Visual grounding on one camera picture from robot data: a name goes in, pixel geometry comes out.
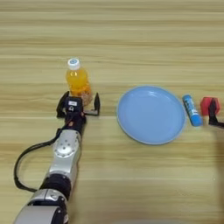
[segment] orange liquid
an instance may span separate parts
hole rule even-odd
[[[83,67],[78,70],[67,70],[66,81],[71,94],[73,96],[81,97],[84,106],[87,106],[92,101],[88,73]]]

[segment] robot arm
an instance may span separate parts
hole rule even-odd
[[[68,125],[52,147],[53,161],[41,187],[21,210],[14,224],[68,223],[67,202],[76,180],[81,155],[81,132],[86,117],[81,98],[69,97],[67,93],[63,97],[64,101],[59,102],[57,109],[58,117],[64,117]],[[98,111],[95,114],[99,115],[100,102],[97,105],[91,113]]]

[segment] plastic plate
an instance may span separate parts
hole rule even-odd
[[[144,144],[166,144],[185,127],[186,112],[179,99],[160,88],[136,87],[124,94],[117,107],[123,131]]]

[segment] blue can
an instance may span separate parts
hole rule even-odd
[[[183,96],[183,102],[192,126],[201,126],[203,124],[202,118],[194,106],[193,98],[189,94],[186,94]]]

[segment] orange juice bottle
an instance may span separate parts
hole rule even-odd
[[[67,64],[66,81],[71,95],[81,97],[83,106],[87,106],[93,98],[88,82],[88,73],[78,59],[70,59]]]

